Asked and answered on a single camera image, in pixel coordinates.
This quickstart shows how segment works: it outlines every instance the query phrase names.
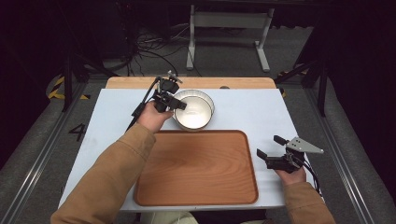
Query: wooden tray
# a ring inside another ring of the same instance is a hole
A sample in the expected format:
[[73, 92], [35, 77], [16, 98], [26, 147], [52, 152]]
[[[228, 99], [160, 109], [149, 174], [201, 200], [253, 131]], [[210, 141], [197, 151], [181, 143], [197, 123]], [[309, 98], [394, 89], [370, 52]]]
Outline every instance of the wooden tray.
[[255, 203], [248, 139], [241, 131], [156, 134], [134, 200], [142, 206]]

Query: white bowl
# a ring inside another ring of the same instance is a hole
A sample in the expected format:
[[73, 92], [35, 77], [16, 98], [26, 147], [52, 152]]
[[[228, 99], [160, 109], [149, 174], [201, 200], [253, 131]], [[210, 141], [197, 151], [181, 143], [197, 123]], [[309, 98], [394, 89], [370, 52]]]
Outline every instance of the white bowl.
[[203, 129], [212, 118], [215, 105], [212, 99], [202, 91], [186, 90], [174, 95], [187, 106], [184, 110], [175, 109], [173, 118], [178, 125], [190, 132]]

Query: wire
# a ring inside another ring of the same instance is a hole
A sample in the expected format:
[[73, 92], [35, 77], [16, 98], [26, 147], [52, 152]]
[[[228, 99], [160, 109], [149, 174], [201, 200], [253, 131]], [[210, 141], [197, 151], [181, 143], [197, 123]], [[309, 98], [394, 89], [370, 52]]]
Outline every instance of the wire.
[[129, 69], [131, 69], [132, 75], [134, 75], [134, 70], [132, 69], [131, 65], [129, 65]]
[[167, 63], [169, 63], [169, 64], [172, 66], [172, 68], [173, 68], [174, 71], [175, 71], [176, 76], [178, 77], [178, 72], [177, 72], [176, 68], [175, 68], [168, 60], [166, 60], [163, 56], [159, 55], [158, 53], [154, 53], [154, 52], [151, 52], [151, 51], [148, 51], [148, 50], [143, 50], [143, 49], [141, 49], [141, 51], [147, 52], [147, 53], [150, 53], [150, 54], [154, 54], [154, 55], [156, 55], [156, 56], [162, 58], [164, 61], [166, 61]]
[[79, 54], [74, 54], [75, 56], [77, 56], [81, 61], [83, 61], [85, 64], [89, 64], [90, 66], [94, 67], [95, 69], [97, 69], [98, 71], [100, 71], [101, 73], [107, 75], [108, 77], [119, 77], [119, 75], [105, 69], [103, 66], [100, 66], [96, 63], [94, 63], [93, 61], [91, 61], [88, 58], [85, 58]]
[[[132, 60], [132, 57], [128, 57], [128, 59], [127, 59], [125, 62], [120, 63], [120, 64], [117, 64], [117, 65], [112, 66], [112, 67], [105, 67], [105, 69], [106, 69], [106, 70], [109, 70], [109, 71], [112, 71], [112, 72], [118, 71], [118, 70], [120, 70], [121, 68], [125, 67], [131, 60]], [[96, 69], [92, 69], [92, 68], [86, 68], [86, 69], [87, 69], [91, 74], [99, 74], [99, 73], [101, 73], [100, 71], [98, 71], [98, 70], [96, 70]]]
[[190, 52], [189, 48], [187, 48], [187, 51], [189, 52], [193, 68], [195, 69], [195, 71], [197, 71], [198, 75], [201, 77], [202, 75], [201, 75], [201, 73], [199, 73], [199, 71], [197, 69], [197, 66], [195, 66], [194, 59], [192, 58], [192, 55], [191, 55], [191, 52]]
[[138, 39], [140, 39], [141, 36], [144, 36], [145, 38], [143, 38], [142, 40], [138, 40], [137, 44], [138, 47], [141, 49], [145, 49], [145, 50], [150, 50], [150, 49], [162, 49], [163, 47], [175, 43], [180, 39], [186, 39], [184, 37], [180, 37], [190, 26], [186, 26], [183, 30], [181, 30], [177, 35], [172, 36], [170, 38], [170, 41], [165, 41], [163, 38], [160, 37], [155, 37], [153, 36], [150, 39], [147, 39], [147, 36], [150, 34], [141, 34]]
[[139, 65], [140, 74], [142, 74], [142, 76], [144, 76], [145, 74], [142, 72], [142, 66], [141, 66], [140, 63], [137, 61], [137, 59], [136, 59], [135, 56], [134, 56], [134, 61], [137, 63], [137, 65]]
[[[185, 47], [185, 46], [179, 47], [178, 49], [174, 50], [172, 53], [168, 53], [168, 54], [165, 54], [165, 55], [161, 55], [161, 57], [167, 57], [167, 56], [170, 56], [170, 55], [172, 55], [172, 54], [175, 54], [176, 52], [178, 52], [179, 50], [181, 50], [181, 49], [183, 49], [183, 48], [186, 48], [186, 47]], [[148, 55], [144, 55], [144, 54], [140, 54], [140, 55], [142, 55], [142, 56], [144, 56], [144, 57], [147, 57], [147, 58], [160, 58], [160, 57], [158, 57], [158, 56], [153, 57], [153, 56], [148, 56]]]
[[321, 193], [320, 193], [320, 185], [319, 185], [319, 180], [318, 180], [317, 174], [312, 169], [311, 164], [309, 164], [309, 162], [307, 162], [307, 161], [301, 161], [300, 159], [298, 159], [295, 156], [292, 156], [292, 159], [293, 160], [297, 160], [301, 165], [303, 165], [309, 171], [309, 173], [311, 173], [312, 177], [314, 178], [315, 190], [317, 191], [317, 193], [320, 196], [322, 196]]
[[146, 99], [148, 98], [149, 94], [152, 91], [152, 88], [154, 87], [154, 85], [160, 80], [160, 77], [155, 77], [155, 80], [151, 83], [151, 86], [148, 88], [148, 91], [146, 92], [145, 97], [143, 98], [142, 102], [137, 106], [137, 108], [134, 110], [133, 116], [134, 118], [132, 119], [131, 123], [129, 124], [128, 128], [126, 129], [127, 131], [134, 126], [134, 124], [137, 122], [137, 120], [139, 119], [143, 109], [146, 106]]

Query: table leg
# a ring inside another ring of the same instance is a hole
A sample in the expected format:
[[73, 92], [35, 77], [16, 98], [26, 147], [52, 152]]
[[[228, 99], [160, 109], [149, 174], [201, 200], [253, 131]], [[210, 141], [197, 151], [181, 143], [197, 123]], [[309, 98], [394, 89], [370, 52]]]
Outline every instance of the table leg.
[[192, 70], [194, 68], [194, 55], [195, 55], [195, 39], [194, 39], [194, 28], [195, 28], [195, 8], [194, 5], [191, 6], [190, 15], [190, 44], [189, 52], [187, 52], [187, 70]]
[[262, 39], [260, 40], [260, 42], [255, 41], [256, 50], [257, 50], [257, 53], [259, 54], [260, 63], [262, 64], [262, 70], [264, 72], [270, 71], [270, 65], [268, 64], [267, 58], [265, 57], [263, 46], [264, 46], [265, 39], [267, 38], [268, 30], [270, 29], [271, 20], [273, 18], [273, 15], [274, 15], [274, 9], [270, 8], [268, 10], [264, 26], [262, 28]]

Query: hand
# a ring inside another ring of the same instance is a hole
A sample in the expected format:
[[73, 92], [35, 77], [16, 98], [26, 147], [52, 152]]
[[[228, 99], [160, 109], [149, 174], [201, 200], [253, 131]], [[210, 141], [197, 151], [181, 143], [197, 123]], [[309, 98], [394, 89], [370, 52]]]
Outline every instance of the hand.
[[275, 172], [279, 175], [282, 180], [283, 186], [306, 182], [306, 173], [304, 167], [301, 167], [299, 170], [294, 171], [289, 174], [286, 171], [275, 170]]
[[153, 133], [157, 133], [163, 126], [163, 123], [173, 116], [173, 112], [165, 111], [159, 113], [154, 106], [155, 102], [153, 101], [146, 103], [145, 109], [137, 120], [137, 123], [145, 126]]

